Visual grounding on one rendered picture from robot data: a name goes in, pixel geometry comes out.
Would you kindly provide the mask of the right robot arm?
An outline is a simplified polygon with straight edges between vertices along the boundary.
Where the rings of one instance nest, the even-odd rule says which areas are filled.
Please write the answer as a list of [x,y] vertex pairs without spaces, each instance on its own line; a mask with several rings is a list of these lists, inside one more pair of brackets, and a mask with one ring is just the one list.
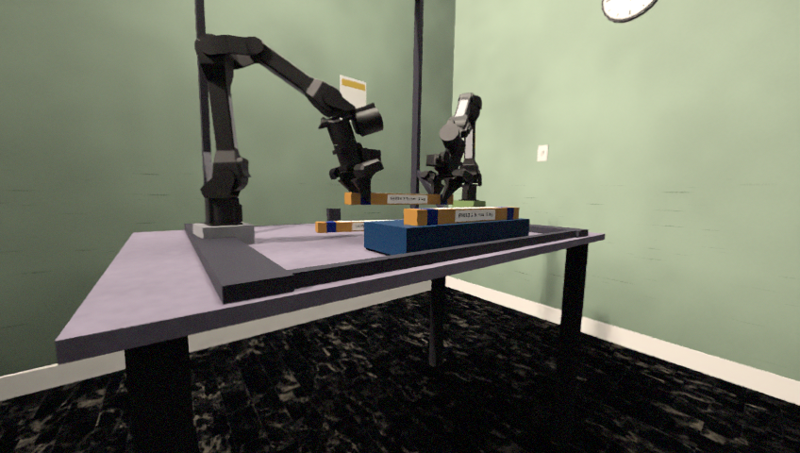
[[307,75],[257,37],[208,33],[195,39],[194,48],[208,83],[216,144],[212,178],[200,188],[205,198],[204,225],[242,225],[240,198],[231,197],[239,197],[251,176],[249,160],[241,158],[237,144],[231,97],[234,70],[259,63],[302,93],[317,110],[330,118],[322,117],[318,128],[327,127],[333,145],[354,140],[352,127],[361,137],[384,128],[375,103],[356,109],[337,88]]

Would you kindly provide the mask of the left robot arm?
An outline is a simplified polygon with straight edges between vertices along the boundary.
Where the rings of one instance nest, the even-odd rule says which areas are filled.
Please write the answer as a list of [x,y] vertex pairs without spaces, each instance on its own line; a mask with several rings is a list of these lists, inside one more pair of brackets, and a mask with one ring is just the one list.
[[452,155],[449,152],[455,153],[461,158],[464,153],[463,165],[459,169],[465,168],[473,174],[475,177],[474,183],[477,184],[462,184],[464,183],[463,179],[461,182],[461,199],[459,201],[479,201],[476,200],[476,186],[482,186],[482,175],[475,161],[475,122],[480,115],[481,109],[482,100],[480,96],[471,92],[460,94],[455,115],[450,117],[450,121],[448,120],[447,124],[440,130],[440,137],[446,148],[445,151],[440,154],[426,155],[426,166],[433,166],[435,170],[439,167],[445,167],[445,169],[450,170]]

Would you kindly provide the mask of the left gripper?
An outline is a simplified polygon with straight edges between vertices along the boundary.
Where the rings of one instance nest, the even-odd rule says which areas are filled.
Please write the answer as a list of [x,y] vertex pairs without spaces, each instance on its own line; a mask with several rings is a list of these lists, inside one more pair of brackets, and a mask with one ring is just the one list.
[[[475,180],[474,175],[469,171],[464,168],[459,169],[459,166],[462,166],[461,157],[455,153],[449,152],[449,154],[452,155],[450,170],[445,169],[445,167],[440,167],[436,170],[438,172],[437,174],[433,171],[423,171],[420,176],[421,179],[431,185],[431,194],[440,194],[444,187],[442,203],[444,203],[458,188],[462,187],[461,182],[464,178],[467,180],[464,179],[463,181],[466,185],[473,185]],[[445,186],[442,185],[442,180],[444,180]]]

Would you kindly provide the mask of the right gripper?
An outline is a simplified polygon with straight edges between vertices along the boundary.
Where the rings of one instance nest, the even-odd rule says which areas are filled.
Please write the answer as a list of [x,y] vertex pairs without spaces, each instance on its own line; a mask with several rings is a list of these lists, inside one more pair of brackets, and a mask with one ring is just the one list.
[[384,167],[379,159],[370,159],[362,162],[358,150],[359,147],[360,143],[357,143],[356,139],[334,145],[335,150],[332,153],[333,155],[337,154],[340,171],[339,166],[335,167],[330,169],[329,175],[331,179],[339,177],[339,182],[345,189],[350,193],[360,193],[365,201],[369,203],[371,202],[371,179],[376,172],[383,170]]

